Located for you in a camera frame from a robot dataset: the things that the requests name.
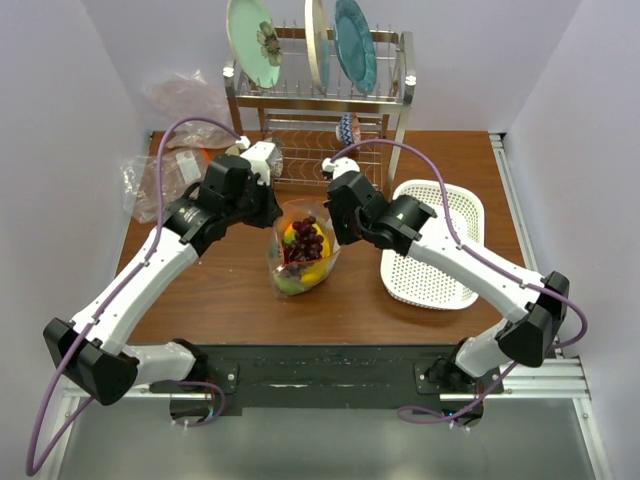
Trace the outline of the dark red grape bunch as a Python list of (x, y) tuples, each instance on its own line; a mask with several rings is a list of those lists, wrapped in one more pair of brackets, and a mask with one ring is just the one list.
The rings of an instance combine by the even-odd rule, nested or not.
[(323, 237), (318, 235), (313, 227), (314, 223), (318, 223), (316, 217), (307, 216), (296, 221), (300, 223), (298, 239), (291, 244), (284, 244), (281, 240), (284, 262), (303, 263), (319, 259)]

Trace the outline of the yellow banana bunch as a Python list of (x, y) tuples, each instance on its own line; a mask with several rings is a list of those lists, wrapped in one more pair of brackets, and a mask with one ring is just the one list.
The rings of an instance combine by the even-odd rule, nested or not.
[(330, 270), (329, 258), (334, 253), (334, 243), (330, 235), (318, 223), (314, 223), (313, 227), (316, 233), (323, 237), (321, 257), (301, 264), (300, 282), (304, 287), (313, 287), (326, 277)]

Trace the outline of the red yellow mango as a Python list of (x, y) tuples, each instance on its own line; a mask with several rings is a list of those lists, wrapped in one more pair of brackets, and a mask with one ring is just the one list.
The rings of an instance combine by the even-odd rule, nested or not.
[(282, 236), (282, 241), (284, 244), (291, 244), (296, 241), (299, 237), (299, 228), (300, 223), (298, 221), (292, 222), (289, 224)]

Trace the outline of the green cabbage toy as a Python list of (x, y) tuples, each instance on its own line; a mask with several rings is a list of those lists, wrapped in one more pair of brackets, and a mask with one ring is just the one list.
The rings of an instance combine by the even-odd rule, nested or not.
[(297, 295), (308, 290), (308, 287), (301, 284), (297, 278), (276, 275), (273, 280), (276, 288), (286, 296)]

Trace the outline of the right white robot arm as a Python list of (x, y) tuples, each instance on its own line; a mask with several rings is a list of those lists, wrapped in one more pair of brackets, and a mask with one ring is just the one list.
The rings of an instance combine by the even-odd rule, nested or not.
[(434, 267), (501, 314), (496, 325), (463, 340), (450, 357), (444, 370), (452, 390), (469, 392), (489, 370), (508, 361), (542, 365), (566, 315), (560, 300), (568, 293), (565, 276), (526, 270), (476, 242), (455, 239), (444, 212), (408, 195), (387, 201), (359, 172), (334, 178), (327, 197), (339, 244), (364, 240)]

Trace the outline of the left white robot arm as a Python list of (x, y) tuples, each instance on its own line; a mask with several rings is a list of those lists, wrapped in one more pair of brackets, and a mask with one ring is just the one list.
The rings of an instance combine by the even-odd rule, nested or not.
[(162, 292), (230, 226), (269, 228), (281, 216), (271, 164), (255, 148), (210, 163), (203, 181), (168, 205), (162, 225), (91, 304), (45, 327), (56, 367), (103, 406), (145, 383), (171, 380), (185, 392), (200, 390), (207, 360), (195, 346), (175, 340), (133, 347), (127, 341)]

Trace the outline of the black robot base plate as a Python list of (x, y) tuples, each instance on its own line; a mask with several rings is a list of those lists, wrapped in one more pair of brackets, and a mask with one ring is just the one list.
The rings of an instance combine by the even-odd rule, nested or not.
[(248, 408), (391, 409), (446, 413), (446, 394), (480, 394), (500, 371), (451, 383), (440, 376), (451, 345), (203, 345), (206, 381), (226, 395), (224, 412)]

